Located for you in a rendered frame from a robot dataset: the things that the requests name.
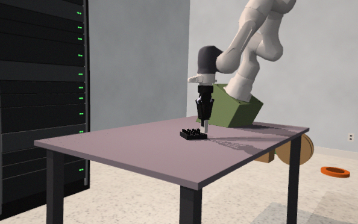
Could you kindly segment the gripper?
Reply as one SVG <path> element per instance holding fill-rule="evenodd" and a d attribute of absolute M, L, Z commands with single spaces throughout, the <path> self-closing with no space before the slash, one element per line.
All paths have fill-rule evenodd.
<path fill-rule="evenodd" d="M 196 106 L 198 111 L 198 118 L 201 119 L 200 133 L 208 133 L 208 120 L 211 117 L 212 106 L 214 99 L 212 99 L 211 93 L 213 93 L 213 86 L 198 86 L 199 99 L 196 99 Z"/>

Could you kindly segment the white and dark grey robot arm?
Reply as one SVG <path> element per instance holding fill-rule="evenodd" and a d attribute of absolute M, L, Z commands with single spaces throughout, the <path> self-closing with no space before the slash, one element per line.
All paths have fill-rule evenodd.
<path fill-rule="evenodd" d="M 283 55 L 278 31 L 283 15 L 293 9 L 296 1 L 250 0 L 241 14 L 238 33 L 229 48 L 223 52 L 215 46 L 202 47 L 198 53 L 197 76 L 187 80 L 212 86 L 217 82 L 216 72 L 232 74 L 239 68 L 243 53 L 236 76 L 224 89 L 233 98 L 249 102 L 253 82 L 260 70 L 257 55 L 268 61 L 277 61 Z"/>

